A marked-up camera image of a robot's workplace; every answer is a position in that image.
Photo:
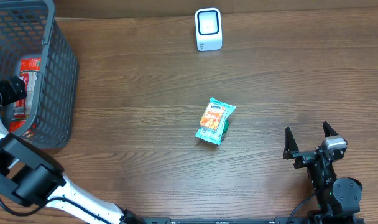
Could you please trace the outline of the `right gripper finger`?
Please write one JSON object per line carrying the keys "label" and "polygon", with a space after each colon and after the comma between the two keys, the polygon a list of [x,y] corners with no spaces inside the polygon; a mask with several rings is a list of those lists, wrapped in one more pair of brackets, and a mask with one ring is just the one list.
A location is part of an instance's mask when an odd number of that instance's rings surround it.
{"label": "right gripper finger", "polygon": [[325,137],[338,136],[339,134],[328,124],[327,121],[323,122],[323,131]]}
{"label": "right gripper finger", "polygon": [[289,127],[285,128],[285,147],[283,150],[283,158],[286,160],[294,159],[299,156],[299,149],[295,142],[292,131]]}

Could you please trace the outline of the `spaghetti pack orange ends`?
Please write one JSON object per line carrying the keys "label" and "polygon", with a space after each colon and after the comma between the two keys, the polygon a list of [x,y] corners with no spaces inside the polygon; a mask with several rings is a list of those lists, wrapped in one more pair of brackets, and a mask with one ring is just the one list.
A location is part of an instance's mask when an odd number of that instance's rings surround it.
{"label": "spaghetti pack orange ends", "polygon": [[40,70],[40,58],[22,59],[19,78],[25,84],[27,96],[14,103],[13,117],[9,125],[9,131],[13,132],[21,128],[29,118],[34,96],[37,72]]}

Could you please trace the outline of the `teal tissue pack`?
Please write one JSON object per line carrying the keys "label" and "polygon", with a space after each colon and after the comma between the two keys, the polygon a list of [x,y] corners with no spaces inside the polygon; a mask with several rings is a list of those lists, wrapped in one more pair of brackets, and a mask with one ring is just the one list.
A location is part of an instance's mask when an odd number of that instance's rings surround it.
{"label": "teal tissue pack", "polygon": [[200,129],[196,132],[195,136],[203,141],[221,145],[221,135],[225,122],[235,109],[235,105],[210,98],[200,119]]}

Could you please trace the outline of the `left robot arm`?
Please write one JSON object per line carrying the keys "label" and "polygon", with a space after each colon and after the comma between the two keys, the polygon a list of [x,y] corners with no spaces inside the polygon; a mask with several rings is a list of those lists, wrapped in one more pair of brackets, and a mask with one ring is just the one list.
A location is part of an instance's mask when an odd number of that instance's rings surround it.
{"label": "left robot arm", "polygon": [[[0,81],[0,106],[27,96],[17,76]],[[0,115],[0,207],[22,217],[56,208],[87,223],[143,223],[128,209],[105,202],[75,185],[52,156],[10,133]]]}

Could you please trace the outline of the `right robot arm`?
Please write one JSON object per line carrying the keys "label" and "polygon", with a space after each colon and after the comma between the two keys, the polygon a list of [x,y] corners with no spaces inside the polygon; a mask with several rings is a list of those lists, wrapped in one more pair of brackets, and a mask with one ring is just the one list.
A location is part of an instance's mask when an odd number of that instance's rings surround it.
{"label": "right robot arm", "polygon": [[[283,158],[293,159],[296,169],[305,168],[314,192],[300,202],[285,219],[286,223],[364,223],[356,217],[360,212],[362,184],[355,178],[338,178],[333,162],[344,157],[348,142],[326,121],[323,123],[325,138],[314,151],[301,152],[289,127],[285,128]],[[318,210],[312,210],[306,217],[295,214],[310,199],[315,197]]]}

